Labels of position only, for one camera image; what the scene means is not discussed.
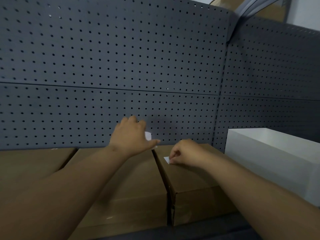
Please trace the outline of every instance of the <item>pegboard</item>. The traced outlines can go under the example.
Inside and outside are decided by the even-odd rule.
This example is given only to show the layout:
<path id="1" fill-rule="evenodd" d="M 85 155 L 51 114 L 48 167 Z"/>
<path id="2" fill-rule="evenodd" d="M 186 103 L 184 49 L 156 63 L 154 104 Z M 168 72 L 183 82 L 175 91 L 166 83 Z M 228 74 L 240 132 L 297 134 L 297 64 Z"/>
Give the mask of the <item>pegboard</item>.
<path id="1" fill-rule="evenodd" d="M 269 128 L 320 142 L 320 101 L 221 96 L 213 146 L 224 152 L 228 129 Z"/>
<path id="2" fill-rule="evenodd" d="M 221 95 L 320 100 L 320 32 L 252 17 L 227 49 Z"/>
<path id="3" fill-rule="evenodd" d="M 218 95 L 226 9 L 190 0 L 0 3 L 0 82 Z"/>
<path id="4" fill-rule="evenodd" d="M 136 115 L 161 144 L 211 143 L 215 95 L 0 85 L 0 150 L 108 145 L 122 117 Z"/>

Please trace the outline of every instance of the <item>brown cardboard box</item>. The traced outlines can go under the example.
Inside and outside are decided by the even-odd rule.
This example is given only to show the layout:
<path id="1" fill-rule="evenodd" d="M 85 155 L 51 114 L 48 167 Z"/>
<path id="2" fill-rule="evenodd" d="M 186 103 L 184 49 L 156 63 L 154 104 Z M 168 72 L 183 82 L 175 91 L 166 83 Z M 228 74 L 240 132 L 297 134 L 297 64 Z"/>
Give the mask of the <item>brown cardboard box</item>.
<path id="1" fill-rule="evenodd" d="M 0 151 L 0 192 L 21 190 L 58 171 L 74 148 Z M 8 192 L 0 193 L 0 201 Z"/>
<path id="2" fill-rule="evenodd" d="M 244 0 L 214 0 L 210 5 L 226 8 L 235 11 Z M 283 22 L 286 15 L 286 6 L 273 3 L 256 14 L 258 17 Z"/>
<path id="3" fill-rule="evenodd" d="M 79 149 L 67 164 L 100 148 Z M 106 184 L 70 239 L 86 240 L 167 225 L 167 191 L 152 151 L 126 161 Z"/>
<path id="4" fill-rule="evenodd" d="M 208 144 L 208 151 L 227 157 Z M 236 211 L 236 207 L 218 183 L 205 171 L 183 165 L 168 164 L 172 145 L 156 148 L 155 157 L 162 178 L 170 191 L 171 219 L 174 226 Z"/>

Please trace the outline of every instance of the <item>forearm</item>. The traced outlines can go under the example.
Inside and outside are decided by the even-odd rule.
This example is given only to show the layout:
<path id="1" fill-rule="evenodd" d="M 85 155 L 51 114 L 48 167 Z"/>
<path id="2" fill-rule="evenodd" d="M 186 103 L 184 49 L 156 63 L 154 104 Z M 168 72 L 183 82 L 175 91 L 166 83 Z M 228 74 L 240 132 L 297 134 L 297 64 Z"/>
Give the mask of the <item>forearm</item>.
<path id="1" fill-rule="evenodd" d="M 106 147 L 35 183 L 0 210 L 0 236 L 67 239 L 126 159 Z"/>
<path id="2" fill-rule="evenodd" d="M 202 165 L 264 239 L 318 239 L 320 210 L 234 161 L 207 154 Z"/>

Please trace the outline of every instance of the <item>white container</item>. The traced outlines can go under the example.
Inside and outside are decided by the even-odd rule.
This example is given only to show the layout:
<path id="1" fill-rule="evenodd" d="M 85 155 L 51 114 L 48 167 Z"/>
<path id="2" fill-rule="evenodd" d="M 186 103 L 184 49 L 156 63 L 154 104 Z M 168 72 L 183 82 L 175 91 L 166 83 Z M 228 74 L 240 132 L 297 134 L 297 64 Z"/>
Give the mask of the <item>white container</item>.
<path id="1" fill-rule="evenodd" d="M 225 154 L 320 206 L 320 143 L 267 128 L 229 129 Z"/>

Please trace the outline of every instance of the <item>hand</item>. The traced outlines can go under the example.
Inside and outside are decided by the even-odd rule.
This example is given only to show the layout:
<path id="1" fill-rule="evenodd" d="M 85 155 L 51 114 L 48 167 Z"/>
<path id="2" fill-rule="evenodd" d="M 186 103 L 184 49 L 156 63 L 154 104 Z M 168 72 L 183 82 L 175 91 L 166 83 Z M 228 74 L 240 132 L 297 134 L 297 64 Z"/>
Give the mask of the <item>hand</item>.
<path id="1" fill-rule="evenodd" d="M 123 153 L 129 158 L 155 147 L 160 140 L 147 141 L 145 137 L 146 122 L 133 115 L 129 119 L 124 117 L 120 124 L 115 126 L 109 146 Z"/>
<path id="2" fill-rule="evenodd" d="M 210 154 L 206 149 L 191 139 L 179 141 L 170 152 L 171 164 L 185 164 L 200 167 L 206 155 Z"/>

